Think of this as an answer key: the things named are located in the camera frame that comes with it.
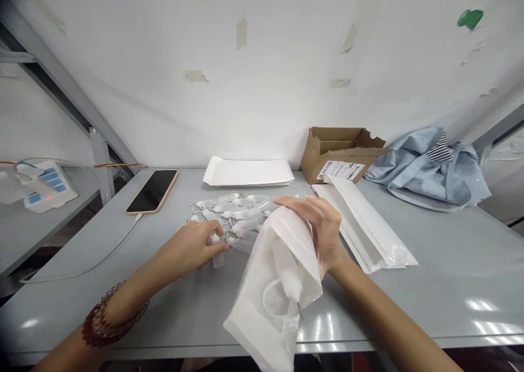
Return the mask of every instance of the barcode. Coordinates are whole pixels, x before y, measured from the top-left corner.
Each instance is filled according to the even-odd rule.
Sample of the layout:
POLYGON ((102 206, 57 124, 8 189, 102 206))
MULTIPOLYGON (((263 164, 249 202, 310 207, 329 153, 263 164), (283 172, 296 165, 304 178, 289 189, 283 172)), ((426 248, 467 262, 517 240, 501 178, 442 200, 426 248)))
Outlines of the barcode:
POLYGON ((324 169, 322 170, 322 173, 320 173, 321 175, 325 174, 326 171, 328 171, 329 169, 329 166, 331 166, 333 162, 328 162, 327 164, 324 165, 324 169))
POLYGON ((351 179, 351 178, 353 177, 353 174, 355 174, 355 173, 356 173, 356 171, 357 171, 357 169, 358 169, 358 167, 357 167, 357 166, 352 166, 352 167, 354 167, 355 169, 353 169, 353 171, 352 171, 352 172, 351 172, 351 173, 349 174, 349 177, 348 177, 348 179, 351 179))

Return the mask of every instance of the white paper bag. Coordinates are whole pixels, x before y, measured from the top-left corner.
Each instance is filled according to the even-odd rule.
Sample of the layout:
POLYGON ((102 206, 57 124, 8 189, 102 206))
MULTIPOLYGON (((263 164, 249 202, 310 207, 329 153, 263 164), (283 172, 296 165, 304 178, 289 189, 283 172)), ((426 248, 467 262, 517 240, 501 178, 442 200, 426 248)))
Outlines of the white paper bag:
POLYGON ((239 294, 224 328, 262 371, 293 371, 299 308, 322 295, 318 261, 307 221, 280 207, 264 223, 244 271, 239 294), (272 244, 283 241, 293 253, 302 291, 290 300, 279 281, 272 244))

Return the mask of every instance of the white plastic bag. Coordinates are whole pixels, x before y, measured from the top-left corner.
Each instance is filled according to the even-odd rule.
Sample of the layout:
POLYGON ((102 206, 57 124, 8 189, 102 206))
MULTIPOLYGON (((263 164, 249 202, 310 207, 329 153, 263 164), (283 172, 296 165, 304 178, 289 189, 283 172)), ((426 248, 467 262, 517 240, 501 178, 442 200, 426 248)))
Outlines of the white plastic bag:
POLYGON ((263 224, 244 271, 239 294, 224 328, 246 349, 262 371, 292 372, 299 330, 299 308, 322 295, 322 284, 308 223, 280 207, 263 224), (298 304, 284 292, 272 245, 285 244, 297 266, 298 304))
POLYGON ((352 181, 327 176, 332 185, 314 185, 320 197, 342 215, 341 233, 366 274, 381 268, 418 266, 393 229, 352 181))

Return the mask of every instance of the packaging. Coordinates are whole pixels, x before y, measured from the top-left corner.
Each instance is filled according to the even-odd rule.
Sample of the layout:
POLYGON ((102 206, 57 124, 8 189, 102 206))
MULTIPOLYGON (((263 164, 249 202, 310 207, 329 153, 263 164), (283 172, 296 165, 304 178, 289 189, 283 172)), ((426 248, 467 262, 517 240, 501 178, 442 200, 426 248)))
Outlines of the packaging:
POLYGON ((326 175, 357 183, 379 156, 391 151, 384 144, 366 128, 313 127, 300 167, 309 184, 322 184, 326 175))

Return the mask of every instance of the charging cable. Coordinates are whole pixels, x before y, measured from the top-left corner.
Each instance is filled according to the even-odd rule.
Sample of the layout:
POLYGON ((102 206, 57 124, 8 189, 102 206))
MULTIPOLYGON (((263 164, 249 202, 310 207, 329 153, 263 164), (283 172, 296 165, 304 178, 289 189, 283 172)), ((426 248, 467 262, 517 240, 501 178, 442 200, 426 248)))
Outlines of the charging cable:
POLYGON ((120 239, 120 241, 118 241, 116 243, 116 245, 113 247, 113 249, 111 249, 109 251, 109 253, 107 255, 105 255, 105 257, 102 260, 100 260, 98 263, 96 263, 93 267, 91 267, 91 268, 89 268, 89 269, 87 269, 85 271, 73 274, 73 275, 67 275, 65 277, 41 278, 41 279, 26 279, 27 277, 30 277, 30 276, 36 274, 39 271, 39 270, 36 270, 36 271, 32 272, 31 274, 28 274, 25 277, 23 277, 22 279, 20 279, 20 283, 31 284, 31 283, 52 282, 52 281, 56 281, 56 280, 75 278, 75 277, 79 277, 80 275, 84 275, 85 273, 88 273, 89 271, 91 271, 91 270, 97 268, 98 266, 100 266, 102 264, 102 262, 104 260, 106 260, 109 257, 109 255, 111 255, 115 251, 115 249, 117 249, 118 246, 120 246, 120 244, 122 244, 122 242, 126 239, 126 237, 129 235, 129 233, 131 233, 131 230, 133 230, 133 228, 135 227, 136 223, 140 220, 140 218, 142 218, 142 216, 143 216, 142 213, 139 213, 139 214, 136 215, 136 218, 135 218, 133 224, 131 225, 129 230, 126 232, 126 234, 124 234, 124 236, 120 239))

